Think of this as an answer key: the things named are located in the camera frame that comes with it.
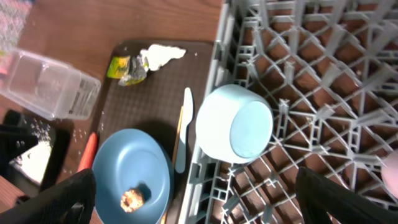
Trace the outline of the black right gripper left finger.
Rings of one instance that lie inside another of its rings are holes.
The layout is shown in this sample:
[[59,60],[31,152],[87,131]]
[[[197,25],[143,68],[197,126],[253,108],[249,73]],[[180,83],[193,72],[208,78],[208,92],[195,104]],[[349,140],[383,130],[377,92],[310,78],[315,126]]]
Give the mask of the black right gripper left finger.
[[89,223],[96,181],[83,169],[57,185],[1,213],[1,223]]

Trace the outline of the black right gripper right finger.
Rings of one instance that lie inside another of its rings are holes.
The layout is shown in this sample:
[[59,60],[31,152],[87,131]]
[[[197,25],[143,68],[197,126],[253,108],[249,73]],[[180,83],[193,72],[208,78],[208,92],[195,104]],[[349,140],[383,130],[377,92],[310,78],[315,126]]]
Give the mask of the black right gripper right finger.
[[386,210],[306,167],[300,167],[295,194],[305,223],[397,223]]

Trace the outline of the pink cup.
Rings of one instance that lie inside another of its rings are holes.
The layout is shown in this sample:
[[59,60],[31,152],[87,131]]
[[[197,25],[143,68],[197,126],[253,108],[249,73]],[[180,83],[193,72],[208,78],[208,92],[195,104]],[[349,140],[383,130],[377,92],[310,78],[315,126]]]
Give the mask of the pink cup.
[[382,180],[387,190],[395,197],[398,197],[398,172],[397,172],[397,151],[390,153],[384,160],[381,167]]

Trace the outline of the light blue rice bowl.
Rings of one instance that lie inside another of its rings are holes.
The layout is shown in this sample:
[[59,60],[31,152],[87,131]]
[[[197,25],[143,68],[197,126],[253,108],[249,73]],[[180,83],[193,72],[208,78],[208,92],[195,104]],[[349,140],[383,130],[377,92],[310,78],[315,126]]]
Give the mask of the light blue rice bowl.
[[273,112],[263,97],[239,85],[223,85],[200,106],[197,144],[212,159],[245,164],[266,149],[273,128]]

